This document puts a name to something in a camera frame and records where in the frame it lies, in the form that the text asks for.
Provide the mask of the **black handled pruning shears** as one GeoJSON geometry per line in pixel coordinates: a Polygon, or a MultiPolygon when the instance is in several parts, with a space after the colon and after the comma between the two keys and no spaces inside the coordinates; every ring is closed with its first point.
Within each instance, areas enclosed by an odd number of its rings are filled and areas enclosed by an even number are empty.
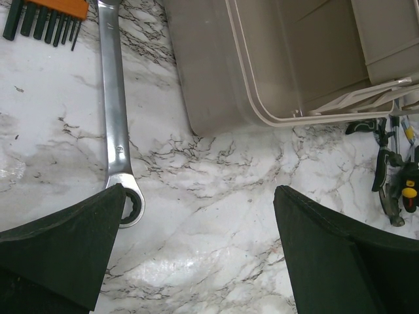
{"type": "Polygon", "coordinates": [[[350,122],[346,128],[346,135],[355,132],[369,133],[372,132],[379,146],[378,156],[376,159],[376,169],[372,191],[378,192],[384,186],[387,176],[387,167],[400,167],[403,160],[399,154],[388,148],[389,138],[395,135],[394,131],[386,131],[386,118],[366,119],[350,122]]]}

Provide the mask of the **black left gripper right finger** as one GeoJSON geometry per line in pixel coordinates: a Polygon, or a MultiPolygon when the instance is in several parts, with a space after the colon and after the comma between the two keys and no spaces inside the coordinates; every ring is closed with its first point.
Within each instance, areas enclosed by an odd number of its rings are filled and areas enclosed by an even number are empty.
{"type": "Polygon", "coordinates": [[[274,210],[299,313],[417,313],[418,241],[278,186],[274,210]]]}

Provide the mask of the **yellow black claw hammer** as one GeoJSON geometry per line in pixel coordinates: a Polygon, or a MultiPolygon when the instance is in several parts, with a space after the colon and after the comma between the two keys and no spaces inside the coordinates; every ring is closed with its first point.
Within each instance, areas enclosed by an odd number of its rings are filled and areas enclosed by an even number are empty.
{"type": "Polygon", "coordinates": [[[409,162],[379,190],[379,198],[390,224],[401,227],[402,209],[414,213],[418,208],[418,162],[409,162]]]}

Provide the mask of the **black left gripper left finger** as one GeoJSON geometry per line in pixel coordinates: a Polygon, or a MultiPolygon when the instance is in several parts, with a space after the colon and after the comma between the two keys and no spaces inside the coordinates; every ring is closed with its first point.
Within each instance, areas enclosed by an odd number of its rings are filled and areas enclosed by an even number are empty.
{"type": "Polygon", "coordinates": [[[93,311],[125,198],[116,184],[1,232],[1,311],[93,311]]]}

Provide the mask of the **translucent brown tool box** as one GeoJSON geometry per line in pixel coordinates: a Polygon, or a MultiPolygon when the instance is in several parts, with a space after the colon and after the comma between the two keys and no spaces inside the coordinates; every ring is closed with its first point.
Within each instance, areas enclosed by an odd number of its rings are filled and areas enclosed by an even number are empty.
{"type": "Polygon", "coordinates": [[[418,105],[417,1],[165,1],[189,123],[244,128],[418,105]]]}

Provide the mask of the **small black-handled ball hammer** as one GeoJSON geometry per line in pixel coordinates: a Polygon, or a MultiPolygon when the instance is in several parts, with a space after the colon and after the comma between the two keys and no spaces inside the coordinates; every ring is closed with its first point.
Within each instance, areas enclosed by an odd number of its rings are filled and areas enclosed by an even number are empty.
{"type": "Polygon", "coordinates": [[[400,125],[400,119],[398,116],[390,116],[390,122],[393,132],[392,137],[392,147],[393,151],[396,154],[400,154],[400,144],[399,144],[399,125],[400,125]]]}

